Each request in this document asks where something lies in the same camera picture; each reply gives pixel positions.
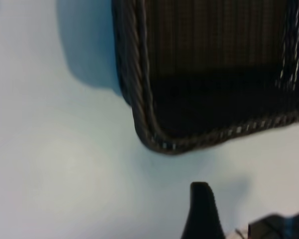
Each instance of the white wall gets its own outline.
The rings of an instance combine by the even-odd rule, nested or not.
[[[189,185],[225,231],[299,212],[299,125],[179,157],[138,140],[109,0],[0,0],[0,239],[176,239]]]

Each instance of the black object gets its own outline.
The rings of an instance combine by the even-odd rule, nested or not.
[[[225,239],[214,194],[207,183],[192,183],[190,211],[181,239]]]
[[[299,122],[299,0],[112,0],[136,131],[179,154]]]
[[[250,225],[252,239],[299,239],[299,215],[272,215]]]

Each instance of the black plastic part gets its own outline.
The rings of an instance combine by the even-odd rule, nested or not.
[[[209,185],[192,183],[190,190],[190,211],[181,239],[225,239]]]
[[[299,239],[299,215],[272,215],[250,225],[252,239]]]

